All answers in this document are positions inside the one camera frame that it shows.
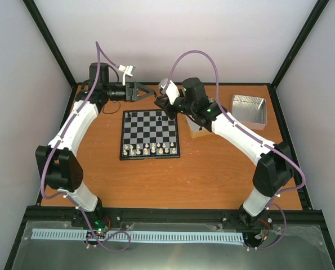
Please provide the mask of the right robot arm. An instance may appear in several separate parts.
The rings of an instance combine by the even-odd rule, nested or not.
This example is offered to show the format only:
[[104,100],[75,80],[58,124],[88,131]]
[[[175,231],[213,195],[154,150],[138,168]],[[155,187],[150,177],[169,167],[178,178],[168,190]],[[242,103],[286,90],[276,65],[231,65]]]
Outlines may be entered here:
[[207,96],[198,78],[184,80],[182,88],[165,78],[158,88],[160,96],[155,104],[170,119],[179,113],[188,116],[195,124],[230,142],[255,165],[253,190],[239,208],[241,224],[250,227],[294,176],[290,147],[284,142],[275,144],[247,128]]

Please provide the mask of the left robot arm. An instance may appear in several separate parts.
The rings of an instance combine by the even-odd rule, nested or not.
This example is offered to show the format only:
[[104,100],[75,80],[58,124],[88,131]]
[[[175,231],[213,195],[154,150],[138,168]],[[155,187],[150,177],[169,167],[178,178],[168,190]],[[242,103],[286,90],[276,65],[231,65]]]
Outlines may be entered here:
[[75,96],[72,110],[57,135],[35,151],[42,197],[53,198],[46,195],[46,187],[56,190],[56,195],[62,195],[78,210],[83,210],[85,221],[94,227],[104,220],[103,205],[83,181],[83,169],[77,160],[79,145],[109,101],[134,102],[155,93],[138,82],[110,82],[111,69],[107,63],[94,62],[89,66],[89,78],[82,84],[88,88],[81,88]]

